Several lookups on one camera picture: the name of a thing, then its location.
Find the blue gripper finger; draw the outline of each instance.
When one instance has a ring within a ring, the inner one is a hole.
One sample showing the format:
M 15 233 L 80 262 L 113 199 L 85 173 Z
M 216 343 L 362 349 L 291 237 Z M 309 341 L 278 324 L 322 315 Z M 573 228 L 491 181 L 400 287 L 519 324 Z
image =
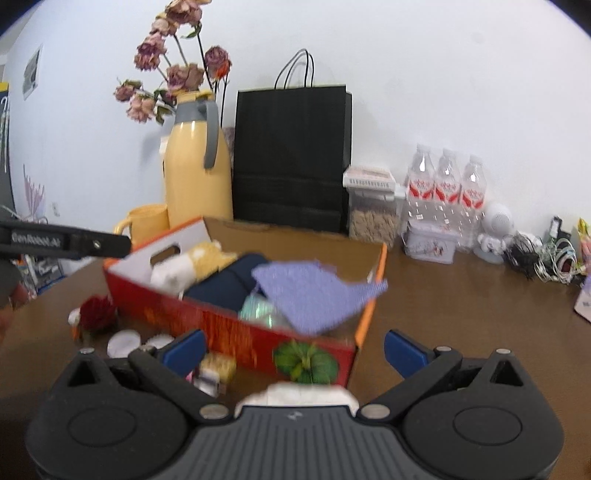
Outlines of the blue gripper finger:
M 432 350 L 415 342 L 397 330 L 390 330 L 384 339 L 384 356 L 390 365 L 403 377 L 426 367 L 435 358 Z

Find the framed picture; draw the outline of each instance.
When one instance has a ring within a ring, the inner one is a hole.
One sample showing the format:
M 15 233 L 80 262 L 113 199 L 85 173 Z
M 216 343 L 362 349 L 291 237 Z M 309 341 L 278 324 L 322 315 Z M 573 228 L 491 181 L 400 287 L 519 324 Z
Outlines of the framed picture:
M 22 80 L 22 96 L 25 100 L 39 85 L 39 59 L 41 57 L 41 48 L 42 47 L 39 47 L 37 49 L 25 67 L 24 78 Z

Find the metal screw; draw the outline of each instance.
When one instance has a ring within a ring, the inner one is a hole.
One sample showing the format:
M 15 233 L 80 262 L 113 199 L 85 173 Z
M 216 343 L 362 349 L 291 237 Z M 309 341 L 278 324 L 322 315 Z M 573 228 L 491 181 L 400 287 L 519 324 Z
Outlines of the metal screw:
M 210 403 L 201 407 L 199 414 L 206 420 L 221 420 L 230 415 L 228 407 L 220 403 Z
M 361 408 L 361 415 L 370 420 L 381 420 L 390 415 L 390 409 L 386 405 L 370 403 Z

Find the purple cloth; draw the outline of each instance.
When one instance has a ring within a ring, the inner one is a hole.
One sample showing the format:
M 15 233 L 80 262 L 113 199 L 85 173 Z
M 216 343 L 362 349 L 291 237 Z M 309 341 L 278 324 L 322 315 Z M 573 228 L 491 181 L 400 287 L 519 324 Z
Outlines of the purple cloth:
M 271 301 L 305 335 L 317 335 L 360 312 L 388 282 L 345 283 L 318 262 L 272 262 L 252 270 Z

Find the white fabric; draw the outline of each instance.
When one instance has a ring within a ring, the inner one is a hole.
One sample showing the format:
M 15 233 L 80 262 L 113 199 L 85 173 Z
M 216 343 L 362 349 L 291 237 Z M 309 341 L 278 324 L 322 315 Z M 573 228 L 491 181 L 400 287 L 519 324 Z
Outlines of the white fabric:
M 240 415 L 242 407 L 246 405 L 268 407 L 346 405 L 353 416 L 359 409 L 357 399 L 339 385 L 301 385 L 290 382 L 276 383 L 264 392 L 248 396 L 236 406 L 236 417 Z
M 178 296 L 195 283 L 197 275 L 189 254 L 175 255 L 154 265 L 150 285 L 169 295 Z

